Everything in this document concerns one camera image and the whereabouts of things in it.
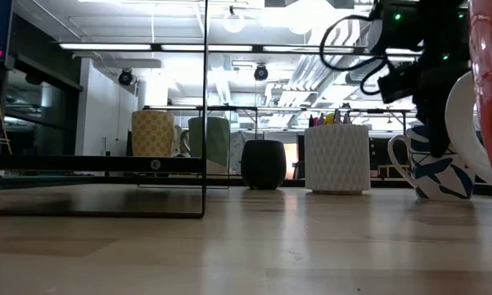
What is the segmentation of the blue white patterned mug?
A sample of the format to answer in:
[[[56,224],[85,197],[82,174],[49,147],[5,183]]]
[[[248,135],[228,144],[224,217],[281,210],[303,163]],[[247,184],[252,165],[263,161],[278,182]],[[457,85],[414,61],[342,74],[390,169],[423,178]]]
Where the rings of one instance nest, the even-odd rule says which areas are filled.
[[[408,168],[395,155],[397,141],[405,144]],[[441,157],[430,151],[431,139],[424,125],[412,127],[406,134],[388,141],[387,152],[393,167],[414,188],[418,198],[433,201],[466,201],[472,197],[476,174],[448,146]]]

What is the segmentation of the black table edge rail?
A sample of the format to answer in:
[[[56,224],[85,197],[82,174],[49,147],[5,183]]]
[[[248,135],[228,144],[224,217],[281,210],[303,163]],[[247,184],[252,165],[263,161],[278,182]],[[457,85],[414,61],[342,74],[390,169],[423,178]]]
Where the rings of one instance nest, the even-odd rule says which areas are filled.
[[[52,187],[79,184],[141,184],[197,186],[200,179],[193,178],[151,178],[151,177],[101,177],[101,176],[24,176],[0,179],[0,189]],[[208,186],[235,187],[246,186],[242,179],[208,179]],[[285,179],[280,187],[304,188],[304,179]],[[402,179],[371,180],[371,188],[412,188]],[[474,185],[474,194],[492,197],[492,186],[483,183]]]

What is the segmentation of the white textured pen holder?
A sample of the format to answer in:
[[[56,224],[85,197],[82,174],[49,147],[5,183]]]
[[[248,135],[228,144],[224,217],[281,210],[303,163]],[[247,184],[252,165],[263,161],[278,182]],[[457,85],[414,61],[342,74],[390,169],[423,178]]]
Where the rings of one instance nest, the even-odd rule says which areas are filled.
[[[314,193],[361,194],[371,188],[369,135],[363,125],[305,131],[305,187]]]

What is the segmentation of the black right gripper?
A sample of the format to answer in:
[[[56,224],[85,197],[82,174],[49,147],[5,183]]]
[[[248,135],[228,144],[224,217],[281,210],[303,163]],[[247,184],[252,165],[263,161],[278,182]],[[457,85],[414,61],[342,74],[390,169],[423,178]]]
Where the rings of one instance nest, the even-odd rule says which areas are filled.
[[[413,103],[417,108],[417,119],[427,123],[433,157],[442,157],[449,146],[444,122],[447,99],[456,81],[469,70],[469,62],[464,61],[422,70],[419,75]]]

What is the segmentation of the green mug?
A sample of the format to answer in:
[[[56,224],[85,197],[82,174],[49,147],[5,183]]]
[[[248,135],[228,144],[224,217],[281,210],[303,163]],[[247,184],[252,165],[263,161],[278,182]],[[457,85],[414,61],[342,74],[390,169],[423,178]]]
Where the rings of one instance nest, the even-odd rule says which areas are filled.
[[[191,157],[202,157],[202,118],[193,117],[188,121],[188,130],[180,135],[180,147]],[[221,166],[228,166],[230,146],[229,121],[221,117],[208,117],[206,131],[206,157]]]

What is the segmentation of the yellow patterned mug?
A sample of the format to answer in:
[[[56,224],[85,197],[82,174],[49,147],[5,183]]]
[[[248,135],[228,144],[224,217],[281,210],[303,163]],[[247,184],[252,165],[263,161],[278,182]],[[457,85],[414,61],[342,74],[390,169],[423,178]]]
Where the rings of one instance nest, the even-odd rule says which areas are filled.
[[[182,129],[167,111],[142,110],[132,113],[134,157],[172,157],[177,153]]]

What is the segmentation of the white globe ceiling lamp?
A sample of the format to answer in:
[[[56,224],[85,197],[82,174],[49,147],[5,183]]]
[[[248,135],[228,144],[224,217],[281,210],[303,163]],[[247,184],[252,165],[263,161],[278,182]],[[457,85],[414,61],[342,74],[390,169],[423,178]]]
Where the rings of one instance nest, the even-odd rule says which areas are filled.
[[[223,27],[229,33],[239,33],[246,25],[245,17],[235,10],[233,5],[228,7],[228,14],[223,19]]]

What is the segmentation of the black mug red inside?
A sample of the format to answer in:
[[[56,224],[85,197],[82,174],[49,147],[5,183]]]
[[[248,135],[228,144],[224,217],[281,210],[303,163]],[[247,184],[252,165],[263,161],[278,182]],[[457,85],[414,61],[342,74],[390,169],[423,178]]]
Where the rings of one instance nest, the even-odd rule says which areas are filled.
[[[287,161],[283,143],[255,139],[246,142],[241,155],[241,177],[250,189],[277,189],[286,177]]]

